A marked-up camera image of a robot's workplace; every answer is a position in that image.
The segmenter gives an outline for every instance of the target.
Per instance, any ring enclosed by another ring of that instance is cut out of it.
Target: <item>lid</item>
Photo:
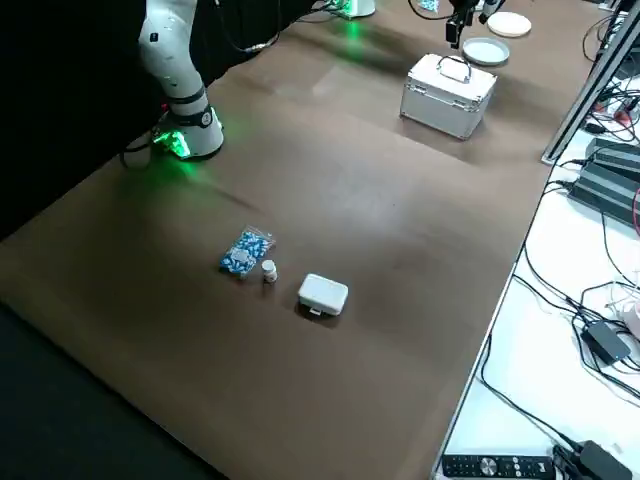
[[[462,51],[465,58],[478,65],[501,65],[509,58],[509,47],[496,38],[470,38]]]
[[[409,72],[409,77],[470,101],[484,98],[496,82],[495,75],[473,68],[459,57],[434,54],[422,57]]]
[[[276,264],[273,262],[273,260],[265,260],[264,262],[262,262],[262,271],[264,273],[271,273],[275,271],[275,269]]]
[[[498,12],[489,17],[487,27],[501,37],[522,37],[531,30],[531,22],[527,17],[513,12]]]

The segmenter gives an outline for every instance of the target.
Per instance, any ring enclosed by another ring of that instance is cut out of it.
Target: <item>black remote control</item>
[[[551,457],[523,455],[443,455],[442,473],[449,478],[556,478],[556,469]]]

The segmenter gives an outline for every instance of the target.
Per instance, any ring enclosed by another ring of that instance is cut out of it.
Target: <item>power adapter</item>
[[[629,346],[620,340],[604,322],[594,323],[582,332],[581,337],[605,365],[613,365],[618,360],[631,355]]]
[[[585,478],[593,480],[631,480],[631,470],[591,440],[582,444],[573,461]]]

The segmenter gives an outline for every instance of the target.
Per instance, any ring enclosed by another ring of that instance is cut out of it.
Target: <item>white table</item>
[[[580,131],[558,164],[584,158],[591,138]],[[551,178],[576,177],[575,171],[556,167]],[[607,218],[607,240],[618,267],[635,281],[635,271],[640,269],[636,233]],[[543,197],[526,245],[542,278],[575,299],[585,288],[616,277],[604,250],[600,214],[569,200],[564,193]],[[517,259],[514,273],[554,303],[564,305],[536,281],[523,255]],[[585,304],[612,318],[612,312],[605,308],[609,294],[608,288],[589,293]],[[640,401],[633,406],[632,397],[581,366],[569,319],[570,315],[545,304],[510,276],[490,329],[493,340],[487,381],[574,440],[600,444],[637,476]],[[484,358],[485,348],[486,344],[479,360]],[[640,359],[637,349],[632,355]],[[480,365],[474,368],[443,453],[549,455],[553,446],[550,437],[478,381]],[[640,374],[605,371],[640,389]]]

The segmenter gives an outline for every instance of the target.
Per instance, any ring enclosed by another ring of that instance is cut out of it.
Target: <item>bottle cap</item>
[[[273,273],[276,269],[276,264],[273,260],[265,260],[262,262],[262,273]]]

